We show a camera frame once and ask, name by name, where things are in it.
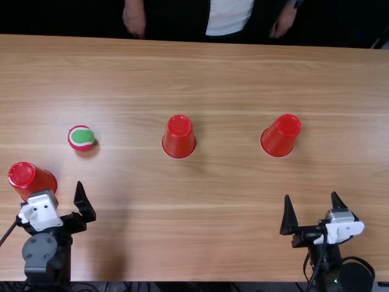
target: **red and green ball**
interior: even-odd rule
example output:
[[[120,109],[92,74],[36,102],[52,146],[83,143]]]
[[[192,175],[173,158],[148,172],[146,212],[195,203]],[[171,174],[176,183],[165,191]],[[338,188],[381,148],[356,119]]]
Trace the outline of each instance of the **red and green ball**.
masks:
[[[95,142],[95,135],[89,127],[78,125],[70,129],[67,141],[73,149],[87,151],[92,148]]]

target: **cable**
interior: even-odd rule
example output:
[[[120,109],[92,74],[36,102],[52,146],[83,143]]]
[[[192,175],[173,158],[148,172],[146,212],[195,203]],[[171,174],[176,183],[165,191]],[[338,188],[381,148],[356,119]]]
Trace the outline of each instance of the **cable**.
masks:
[[[122,292],[131,292],[132,290],[132,287],[133,287],[133,283],[132,282],[130,282],[129,283],[129,286],[127,286],[127,284],[126,284],[126,282],[123,282],[123,284],[124,284],[124,286],[126,287],[126,289],[125,290],[123,290]]]
[[[17,222],[15,220],[15,222],[12,223],[11,227],[7,230],[7,232],[0,239],[0,246],[2,246],[2,244],[5,242],[7,237],[11,234],[12,230],[16,227],[16,224],[17,224]]]
[[[8,287],[8,290],[9,290],[9,291],[14,292],[13,287],[12,287],[8,282],[4,282],[4,284]]]
[[[26,289],[27,285],[28,285],[27,281],[24,281],[22,287],[20,288],[20,292],[24,292],[24,290]]]
[[[302,289],[302,287],[300,286],[299,283],[294,282],[294,284],[296,284],[296,286],[297,286],[297,288],[300,290],[300,292],[304,292],[304,290]]]
[[[305,276],[305,279],[307,282],[309,282],[309,279],[306,275],[306,265],[308,264],[308,260],[309,260],[309,253],[306,254],[306,257],[305,257],[305,260],[304,260],[304,264],[303,264],[303,273],[304,273],[304,276]]]
[[[308,282],[308,286],[306,287],[305,292],[309,292],[309,290],[311,289],[311,287],[316,279],[318,271],[320,270],[320,265],[322,264],[322,261],[323,261],[323,256],[324,256],[324,252],[326,251],[326,247],[327,247],[327,232],[324,233],[322,251],[320,253],[320,256],[318,257],[318,261],[316,263],[314,273],[312,274],[311,279]]]
[[[89,286],[89,287],[93,288],[96,292],[99,292],[99,290],[98,290],[96,287],[94,287],[93,285],[91,285],[91,284],[84,283],[84,282],[73,282],[73,283],[71,284],[71,286],[74,286],[75,284]]]
[[[232,287],[233,287],[237,292],[242,292],[242,291],[238,288],[238,286],[236,286],[236,284],[235,284],[234,282],[231,282],[231,284],[232,284]]]

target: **wooden table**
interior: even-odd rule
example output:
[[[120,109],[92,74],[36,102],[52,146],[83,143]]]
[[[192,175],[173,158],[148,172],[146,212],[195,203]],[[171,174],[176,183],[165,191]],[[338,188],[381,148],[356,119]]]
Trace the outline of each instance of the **wooden table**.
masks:
[[[178,113],[198,142],[184,160],[161,149]],[[275,159],[259,136],[283,113],[303,129]],[[98,137],[89,153],[67,143],[78,124]],[[388,51],[0,36],[0,233],[21,201],[13,163],[57,177],[60,215],[80,180],[97,221],[74,235],[73,280],[303,280],[284,196],[316,224],[333,190],[366,224],[343,256],[388,280],[388,137]],[[24,279],[28,237],[0,248],[1,280]]]

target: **upside-down red cup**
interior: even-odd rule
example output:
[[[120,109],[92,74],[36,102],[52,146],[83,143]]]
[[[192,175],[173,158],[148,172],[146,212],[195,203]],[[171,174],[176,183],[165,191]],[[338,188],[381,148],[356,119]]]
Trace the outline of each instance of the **upside-down red cup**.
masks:
[[[47,170],[40,169],[29,162],[18,162],[8,172],[8,180],[11,186],[27,202],[32,193],[50,189],[57,191],[57,180]]]
[[[301,131],[300,120],[292,114],[279,117],[261,135],[262,149],[273,157],[288,155]]]
[[[185,158],[195,150],[196,139],[192,122],[188,117],[177,114],[171,117],[162,137],[162,148],[173,158]]]

